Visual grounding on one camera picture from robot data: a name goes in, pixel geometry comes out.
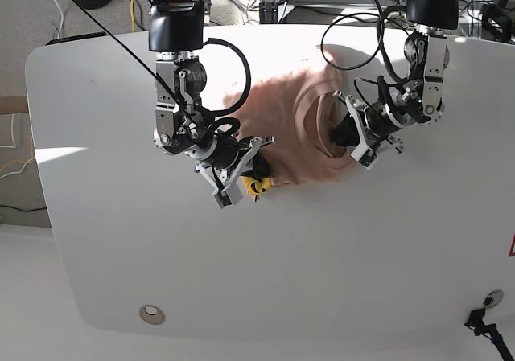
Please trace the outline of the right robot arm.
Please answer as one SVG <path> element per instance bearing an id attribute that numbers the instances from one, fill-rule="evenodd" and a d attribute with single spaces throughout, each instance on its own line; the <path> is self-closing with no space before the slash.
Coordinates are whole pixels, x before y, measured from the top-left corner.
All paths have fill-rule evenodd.
<path id="1" fill-rule="evenodd" d="M 158 55 L 154 144 L 166 154 L 192 158 L 195 171 L 212 186 L 220 208 L 239 203 L 243 198 L 239 178 L 270 175 L 270 165 L 259 151 L 274 142 L 272 137 L 238 137 L 241 123 L 232 115 L 249 96 L 249 63 L 230 42 L 204 38 L 205 0 L 149 2 L 149 48 Z M 207 72 L 195 52 L 205 45 L 232 50 L 245 70 L 244 90 L 227 109 L 212 111 L 202 104 Z"/>

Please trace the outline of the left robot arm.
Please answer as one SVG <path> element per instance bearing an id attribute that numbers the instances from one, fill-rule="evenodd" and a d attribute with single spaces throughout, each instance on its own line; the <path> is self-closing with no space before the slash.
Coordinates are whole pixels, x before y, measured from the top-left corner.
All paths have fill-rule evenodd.
<path id="1" fill-rule="evenodd" d="M 415 29 L 407 35 L 403 51 L 408 72 L 400 77 L 393 69 L 384 47 L 385 23 L 394 11 L 404 14 Z M 459 0 L 406 0 L 403 6 L 377 9 L 377 53 L 383 56 L 391 83 L 378 76 L 377 101 L 370 104 L 363 96 L 335 92 L 347 113 L 332 132 L 331 140 L 349 148 L 353 160 L 371 169 L 380 152 L 388 148 L 402 153 L 404 145 L 396 133 L 413 125 L 440 120 L 443 110 L 443 73 L 450 52 L 445 31 L 457 28 Z"/>

